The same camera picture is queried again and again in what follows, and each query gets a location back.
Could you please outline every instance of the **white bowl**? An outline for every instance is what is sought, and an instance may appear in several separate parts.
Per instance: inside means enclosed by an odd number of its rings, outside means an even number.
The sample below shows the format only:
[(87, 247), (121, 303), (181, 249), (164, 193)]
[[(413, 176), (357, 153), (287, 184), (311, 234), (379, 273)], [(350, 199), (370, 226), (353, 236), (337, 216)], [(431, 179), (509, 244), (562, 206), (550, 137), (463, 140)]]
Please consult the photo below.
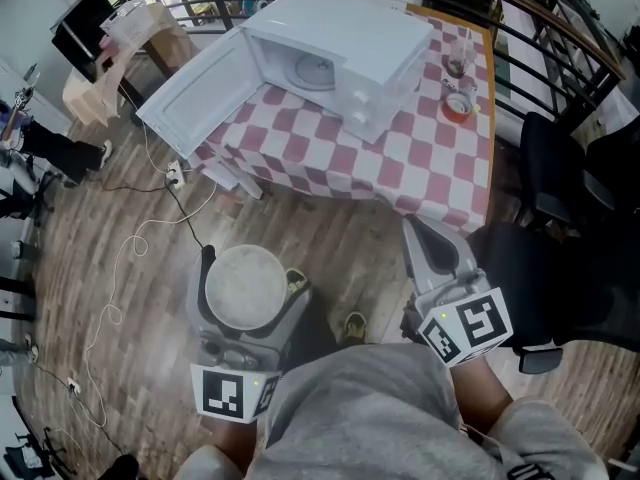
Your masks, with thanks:
[(280, 313), (287, 296), (284, 268), (257, 245), (238, 245), (213, 262), (205, 282), (209, 308), (223, 324), (259, 329)]

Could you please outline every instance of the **white cable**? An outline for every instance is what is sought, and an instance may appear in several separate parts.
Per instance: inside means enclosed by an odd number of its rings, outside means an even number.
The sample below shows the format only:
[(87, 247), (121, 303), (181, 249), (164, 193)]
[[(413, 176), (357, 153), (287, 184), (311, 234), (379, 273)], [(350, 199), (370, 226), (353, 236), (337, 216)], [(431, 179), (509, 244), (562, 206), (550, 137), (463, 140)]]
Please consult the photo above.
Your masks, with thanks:
[[(131, 106), (136, 110), (139, 110), (138, 107), (136, 107), (136, 104), (133, 102), (133, 99), (131, 98), (131, 96), (129, 96), (129, 93), (125, 90), (125, 88), (120, 86), (120, 89), (122, 89), (122, 92), (124, 92), (127, 95), (127, 98), (129, 98), (129, 103), (131, 103)], [(169, 174), (169, 172), (163, 171), (162, 169), (160, 169), (153, 161), (153, 158), (151, 158), (151, 154), (149, 153), (149, 137), (147, 135), (147, 125), (144, 124), (144, 121), (142, 119), (140, 119), (140, 122), (142, 123), (142, 131), (144, 132), (144, 149), (147, 152), (147, 157), (149, 158), (149, 162), (151, 162), (151, 165), (153, 165), (153, 168), (156, 171), (166, 176), (167, 174)]]
[(78, 444), (78, 441), (76, 441), (76, 440), (73, 438), (73, 436), (72, 436), (71, 434), (69, 434), (69, 432), (67, 432), (67, 431), (66, 431), (65, 429), (63, 429), (62, 427), (57, 428), (57, 429), (55, 429), (55, 430), (52, 430), (51, 432), (63, 432), (64, 434), (66, 434), (66, 435), (67, 435), (67, 437), (73, 441), (73, 444), (75, 444), (75, 445), (78, 447), (78, 450), (80, 450), (80, 453), (82, 453), (82, 456), (84, 457), (84, 460), (87, 462), (87, 465), (91, 468), (91, 471), (93, 471), (93, 474), (94, 474), (95, 476), (98, 476), (98, 471), (96, 470), (96, 468), (94, 468), (94, 467), (91, 465), (91, 461), (89, 461), (89, 458), (87, 457), (87, 454), (86, 454), (86, 453), (84, 453), (84, 450), (82, 449), (82, 446), (80, 446), (80, 445)]
[[(102, 411), (102, 416), (103, 416), (102, 423), (97, 422), (93, 418), (93, 416), (91, 415), (89, 410), (84, 406), (84, 404), (81, 405), (81, 407), (82, 407), (82, 410), (84, 411), (84, 414), (87, 417), (87, 419), (93, 425), (95, 425), (96, 427), (103, 428), (107, 424), (107, 412), (106, 412), (106, 410), (104, 408), (104, 400), (102, 398), (102, 394), (100, 393), (100, 389), (98, 388), (98, 385), (96, 384), (96, 381), (93, 379), (93, 376), (91, 375), (91, 368), (89, 367), (89, 352), (91, 351), (91, 349), (95, 346), (96, 342), (98, 341), (98, 336), (100, 334), (100, 329), (102, 328), (102, 320), (104, 318), (105, 313), (108, 313), (109, 321), (116, 327), (118, 327), (120, 324), (122, 324), (122, 321), (123, 321), (122, 310), (118, 306), (113, 304), (113, 298), (115, 297), (115, 294), (116, 294), (116, 278), (117, 278), (117, 273), (118, 273), (118, 260), (120, 259), (120, 254), (122, 253), (122, 250), (124, 249), (124, 246), (127, 244), (127, 242), (129, 240), (133, 240), (133, 252), (135, 253), (136, 256), (138, 256), (139, 258), (142, 258), (143, 256), (145, 256), (147, 254), (147, 252), (149, 252), (149, 242), (147, 241), (146, 238), (144, 238), (143, 236), (140, 235), (140, 230), (144, 226), (146, 226), (147, 224), (151, 224), (152, 222), (157, 223), (157, 224), (174, 225), (174, 224), (180, 224), (180, 223), (186, 221), (187, 219), (190, 219), (195, 214), (197, 214), (200, 210), (202, 210), (207, 205), (207, 203), (209, 201), (211, 201), (211, 199), (213, 198), (213, 195), (216, 193), (216, 189), (217, 188), (218, 188), (218, 184), (216, 183), (215, 186), (213, 187), (213, 192), (211, 192), (211, 195), (193, 213), (191, 213), (189, 215), (186, 215), (185, 217), (182, 217), (181, 219), (176, 220), (176, 221), (166, 221), (166, 220), (157, 220), (157, 219), (145, 220), (142, 224), (140, 224), (138, 226), (138, 229), (136, 230), (136, 232), (133, 235), (128, 237), (124, 242), (122, 242), (122, 245), (120, 246), (120, 249), (118, 250), (118, 254), (116, 255), (116, 261), (115, 261), (115, 263), (113, 265), (113, 284), (112, 284), (112, 287), (111, 287), (111, 295), (109, 296), (109, 302), (102, 308), (102, 311), (100, 312), (100, 319), (98, 320), (98, 327), (96, 328), (96, 332), (95, 332), (95, 334), (93, 336), (93, 340), (91, 341), (91, 344), (84, 351), (84, 362), (85, 362), (85, 366), (86, 366), (86, 369), (87, 369), (87, 376), (89, 377), (89, 380), (91, 381), (91, 385), (93, 386), (93, 389), (98, 394), (98, 399), (100, 400), (100, 410)], [(137, 240), (142, 240), (142, 242), (144, 244), (144, 250), (142, 252), (138, 252)]]
[(73, 406), (73, 402), (71, 401), (71, 392), (67, 392), (67, 400), (69, 401), (69, 405), (71, 406), (71, 410), (73, 411), (73, 414), (76, 415), (76, 419), (78, 420), (78, 423), (80, 423), (80, 426), (82, 427), (84, 435), (87, 436), (87, 439), (91, 443), (91, 446), (93, 446), (93, 449), (96, 452), (96, 457), (100, 459), (100, 461), (104, 462), (104, 460), (102, 459), (102, 455), (100, 455), (100, 452), (98, 451), (98, 447), (96, 446), (96, 444), (93, 442), (93, 439), (91, 439), (91, 436), (89, 435), (89, 431), (87, 430), (87, 427), (84, 426), (84, 423), (82, 423), (82, 418), (80, 418), (80, 415), (76, 412), (76, 408)]

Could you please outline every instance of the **sleeve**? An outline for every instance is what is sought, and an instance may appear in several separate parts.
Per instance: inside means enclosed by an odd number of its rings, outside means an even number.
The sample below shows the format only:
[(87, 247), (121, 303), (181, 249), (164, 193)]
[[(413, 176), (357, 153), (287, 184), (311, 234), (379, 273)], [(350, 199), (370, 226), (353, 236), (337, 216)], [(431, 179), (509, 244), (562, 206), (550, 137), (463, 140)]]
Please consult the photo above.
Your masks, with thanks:
[(556, 479), (609, 478), (602, 460), (580, 433), (543, 400), (516, 400), (502, 413), (488, 436), (515, 452), (525, 463), (537, 464)]
[(182, 464), (173, 480), (242, 480), (236, 465), (214, 446), (204, 445)]

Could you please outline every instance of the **cup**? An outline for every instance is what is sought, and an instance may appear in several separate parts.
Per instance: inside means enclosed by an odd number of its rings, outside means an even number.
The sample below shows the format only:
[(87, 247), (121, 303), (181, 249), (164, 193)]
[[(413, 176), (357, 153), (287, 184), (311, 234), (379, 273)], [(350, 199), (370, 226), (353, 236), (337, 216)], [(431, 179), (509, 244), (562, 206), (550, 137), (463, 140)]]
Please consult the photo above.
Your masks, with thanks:
[(462, 78), (477, 55), (470, 40), (455, 39), (451, 42), (451, 52), (444, 67), (453, 78)]

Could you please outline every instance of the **robotic arm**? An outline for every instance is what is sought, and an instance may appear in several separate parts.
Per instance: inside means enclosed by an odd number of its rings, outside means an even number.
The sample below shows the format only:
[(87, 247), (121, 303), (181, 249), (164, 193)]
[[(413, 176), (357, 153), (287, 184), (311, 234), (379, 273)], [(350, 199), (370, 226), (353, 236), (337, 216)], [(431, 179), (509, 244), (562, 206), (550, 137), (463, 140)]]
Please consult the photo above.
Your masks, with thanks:
[(403, 219), (407, 275), (416, 290), (403, 336), (430, 345), (447, 366), (485, 354), (513, 334), (499, 288), (491, 289), (469, 244), (428, 217)]

